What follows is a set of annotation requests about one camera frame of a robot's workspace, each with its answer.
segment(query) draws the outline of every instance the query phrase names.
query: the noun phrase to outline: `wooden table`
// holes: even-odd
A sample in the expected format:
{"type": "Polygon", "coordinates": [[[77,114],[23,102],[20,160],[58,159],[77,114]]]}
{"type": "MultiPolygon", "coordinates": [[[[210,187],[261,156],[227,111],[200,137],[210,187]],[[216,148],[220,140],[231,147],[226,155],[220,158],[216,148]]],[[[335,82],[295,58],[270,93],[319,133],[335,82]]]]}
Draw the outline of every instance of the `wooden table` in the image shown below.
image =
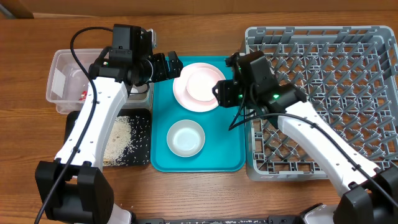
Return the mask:
{"type": "MultiPolygon", "coordinates": [[[[33,223],[41,206],[34,172],[62,146],[66,116],[45,100],[55,51],[88,26],[134,24],[158,34],[156,52],[229,55],[250,26],[387,25],[398,30],[398,13],[309,12],[222,16],[141,16],[0,21],[0,223],[33,223]]],[[[102,48],[111,34],[79,36],[76,48],[102,48]]],[[[339,198],[328,180],[253,182],[235,173],[166,174],[152,166],[105,168],[115,202],[139,218],[239,218],[297,214],[339,198]]]]}

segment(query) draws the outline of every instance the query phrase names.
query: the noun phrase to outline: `robotic arm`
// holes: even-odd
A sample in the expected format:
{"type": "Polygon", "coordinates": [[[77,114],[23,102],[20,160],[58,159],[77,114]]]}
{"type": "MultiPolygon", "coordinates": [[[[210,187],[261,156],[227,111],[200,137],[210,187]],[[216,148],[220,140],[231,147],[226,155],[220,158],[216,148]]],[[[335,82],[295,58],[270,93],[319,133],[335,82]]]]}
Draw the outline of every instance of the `robotic arm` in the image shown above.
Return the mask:
{"type": "MultiPolygon", "coordinates": [[[[109,127],[113,126],[132,86],[160,82],[180,75],[183,65],[175,52],[169,53],[168,66],[164,54],[152,53],[154,46],[153,30],[115,24],[112,47],[105,48],[89,70],[90,78],[97,88],[97,102],[93,102],[94,93],[90,86],[76,125],[54,162],[40,161],[37,166],[35,178],[40,197],[44,201],[72,153],[89,117],[92,103],[97,103],[79,153],[73,158],[67,173],[62,177],[62,183],[45,208],[49,219],[78,223],[134,223],[133,213],[114,204],[113,190],[101,171],[106,141],[111,131],[109,127]],[[67,183],[73,176],[77,177],[76,185],[67,183]]],[[[213,93],[219,105],[241,105],[240,109],[244,105],[253,109],[256,117],[279,114],[269,118],[271,124],[306,150],[326,172],[341,197],[337,207],[320,205],[309,209],[302,215],[302,223],[397,222],[397,207],[367,177],[358,172],[358,168],[372,177],[395,201],[398,200],[398,169],[380,172],[375,163],[358,154],[317,115],[304,93],[292,84],[279,86],[262,52],[245,56],[236,53],[226,59],[226,64],[232,67],[234,78],[219,81],[214,87],[213,93]],[[242,98],[242,95],[250,95],[250,100],[243,101],[245,97],[242,98]],[[298,116],[307,122],[283,114],[298,116]],[[349,159],[359,166],[354,166],[330,139],[308,121],[324,130],[349,159]]]]}

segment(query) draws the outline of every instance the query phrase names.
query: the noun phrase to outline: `bowl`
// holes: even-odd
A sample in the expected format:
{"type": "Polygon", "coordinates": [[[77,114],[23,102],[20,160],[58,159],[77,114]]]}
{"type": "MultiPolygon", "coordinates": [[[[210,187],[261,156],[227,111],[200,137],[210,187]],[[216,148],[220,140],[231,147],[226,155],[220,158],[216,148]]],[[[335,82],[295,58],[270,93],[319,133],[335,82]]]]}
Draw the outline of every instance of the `bowl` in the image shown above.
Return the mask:
{"type": "Polygon", "coordinates": [[[173,124],[167,133],[169,149],[180,157],[190,157],[205,145],[205,132],[196,122],[181,120],[173,124]]]}

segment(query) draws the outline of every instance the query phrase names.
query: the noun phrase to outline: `clear plastic container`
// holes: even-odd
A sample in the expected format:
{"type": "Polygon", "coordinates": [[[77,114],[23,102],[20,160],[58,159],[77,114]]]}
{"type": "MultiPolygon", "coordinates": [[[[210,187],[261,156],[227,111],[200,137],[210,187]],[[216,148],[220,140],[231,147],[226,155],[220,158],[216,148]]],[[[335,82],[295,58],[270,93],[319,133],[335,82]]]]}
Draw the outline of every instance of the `clear plastic container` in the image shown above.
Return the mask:
{"type": "MultiPolygon", "coordinates": [[[[76,56],[81,64],[88,70],[102,49],[76,49],[76,56]]],[[[143,92],[146,85],[134,87],[135,92],[143,92]]],[[[68,114],[71,111],[81,110],[85,102],[81,96],[88,89],[88,80],[85,74],[72,57],[70,50],[58,50],[52,60],[47,82],[46,99],[48,102],[55,103],[56,109],[60,114],[68,114]]],[[[154,92],[153,83],[147,94],[130,95],[124,109],[133,108],[152,108],[152,96],[154,92]]]]}

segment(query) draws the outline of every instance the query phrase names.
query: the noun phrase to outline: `plastic bin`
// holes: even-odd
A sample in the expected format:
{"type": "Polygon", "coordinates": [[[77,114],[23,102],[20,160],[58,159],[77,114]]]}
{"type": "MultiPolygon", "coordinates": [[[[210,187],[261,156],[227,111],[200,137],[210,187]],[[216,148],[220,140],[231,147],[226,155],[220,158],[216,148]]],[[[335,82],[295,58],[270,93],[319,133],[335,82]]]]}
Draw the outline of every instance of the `plastic bin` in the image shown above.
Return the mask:
{"type": "MultiPolygon", "coordinates": [[[[88,70],[98,57],[102,49],[76,49],[76,56],[88,70]]],[[[147,94],[130,95],[123,109],[152,108],[153,83],[147,94]]],[[[146,85],[135,87],[137,92],[146,90],[146,85]]],[[[84,100],[80,100],[81,94],[88,89],[88,80],[85,74],[72,57],[70,50],[58,50],[52,60],[47,82],[46,99],[55,103],[60,114],[68,114],[71,111],[81,110],[84,100]]]]}
{"type": "MultiPolygon", "coordinates": [[[[397,43],[386,26],[250,27],[242,52],[261,50],[278,80],[381,169],[398,166],[397,43]]],[[[246,123],[246,172],[256,181],[324,179],[296,142],[266,120],[246,123]]]]}

